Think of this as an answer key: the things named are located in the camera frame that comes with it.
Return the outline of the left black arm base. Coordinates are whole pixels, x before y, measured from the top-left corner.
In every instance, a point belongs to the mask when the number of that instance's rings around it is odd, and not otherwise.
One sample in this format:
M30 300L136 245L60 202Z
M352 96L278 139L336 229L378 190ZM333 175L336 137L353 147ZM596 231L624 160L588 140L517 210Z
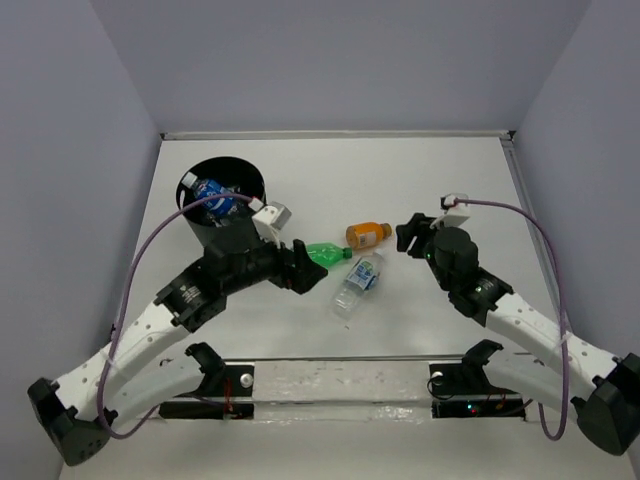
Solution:
M251 420L254 382L254 363L228 363L219 383L163 402L157 416L164 420Z

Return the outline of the green plastic bottle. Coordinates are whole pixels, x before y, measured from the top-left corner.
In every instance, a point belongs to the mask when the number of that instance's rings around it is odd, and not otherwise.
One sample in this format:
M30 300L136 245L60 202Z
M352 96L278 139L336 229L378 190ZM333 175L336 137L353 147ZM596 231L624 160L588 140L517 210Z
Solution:
M309 244L306 250L312 261L326 269L351 259L353 255L350 247L341 247L330 242Z

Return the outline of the clear bottle white cap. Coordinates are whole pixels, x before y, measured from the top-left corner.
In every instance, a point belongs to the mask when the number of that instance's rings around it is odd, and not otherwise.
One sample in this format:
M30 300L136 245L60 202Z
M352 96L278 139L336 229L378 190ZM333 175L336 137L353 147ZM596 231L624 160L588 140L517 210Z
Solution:
M233 225L242 220L242 216L237 213L231 213L226 215L217 215L211 211L206 210L202 217L202 223L208 227L226 227Z

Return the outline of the orange juice bottle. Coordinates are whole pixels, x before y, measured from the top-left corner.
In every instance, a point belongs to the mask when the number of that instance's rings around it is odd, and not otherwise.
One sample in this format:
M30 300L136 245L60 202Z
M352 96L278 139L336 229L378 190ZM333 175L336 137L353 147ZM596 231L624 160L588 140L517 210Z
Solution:
M362 250L378 246L393 235L389 223L365 222L346 229L345 238L350 248Z

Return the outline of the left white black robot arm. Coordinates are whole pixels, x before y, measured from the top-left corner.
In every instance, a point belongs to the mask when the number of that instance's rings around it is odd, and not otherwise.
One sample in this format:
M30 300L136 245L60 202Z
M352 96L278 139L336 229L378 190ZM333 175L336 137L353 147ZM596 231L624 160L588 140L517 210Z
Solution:
M163 401L181 394L209 395L226 365L207 343L149 374L143 369L174 344L222 313L230 295L268 281L299 295L327 276L303 241L292 247L261 222L217 228L197 259L163 287L128 327L116 325L110 342L72 371L40 378L27 390L39 424L64 463L77 466L111 439L119 425L149 418Z

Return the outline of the blue label water bottle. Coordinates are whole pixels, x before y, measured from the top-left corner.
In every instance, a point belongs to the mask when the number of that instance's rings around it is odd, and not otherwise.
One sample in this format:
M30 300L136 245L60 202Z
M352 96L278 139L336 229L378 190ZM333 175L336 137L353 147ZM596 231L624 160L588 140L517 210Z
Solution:
M202 204L203 208L212 216L222 218L236 212L237 204L235 199L222 197L223 194L231 194L232 190L222 186L217 181L200 179L192 172L187 172L182 178L181 184L191 190L197 200L220 195L220 198L207 200Z

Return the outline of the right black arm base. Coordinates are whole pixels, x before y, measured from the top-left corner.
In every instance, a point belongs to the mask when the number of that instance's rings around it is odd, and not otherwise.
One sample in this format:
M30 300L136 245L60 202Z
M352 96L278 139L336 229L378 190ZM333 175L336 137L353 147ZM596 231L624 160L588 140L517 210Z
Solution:
M529 403L511 390L491 385L482 370L461 362L429 365L426 388L434 419L526 418Z

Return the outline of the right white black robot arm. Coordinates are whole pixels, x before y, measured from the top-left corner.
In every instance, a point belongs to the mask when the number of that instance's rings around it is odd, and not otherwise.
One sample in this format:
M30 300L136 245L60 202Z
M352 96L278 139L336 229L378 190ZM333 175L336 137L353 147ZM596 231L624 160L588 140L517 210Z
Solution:
M563 332L499 277L479 265L478 247L461 224L464 214L414 214L396 228L397 249L424 260L454 309L514 342L527 357L488 353L464 363L462 384L518 392L574 422L602 451L623 455L639 436L639 357L619 357Z

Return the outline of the clear bottle teal label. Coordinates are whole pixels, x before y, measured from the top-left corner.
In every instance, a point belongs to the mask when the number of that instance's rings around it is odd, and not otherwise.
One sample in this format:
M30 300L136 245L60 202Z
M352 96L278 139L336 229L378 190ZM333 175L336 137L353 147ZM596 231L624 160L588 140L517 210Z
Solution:
M360 257L341 282L333 297L332 312L348 320L376 286L385 265L385 252L376 249Z

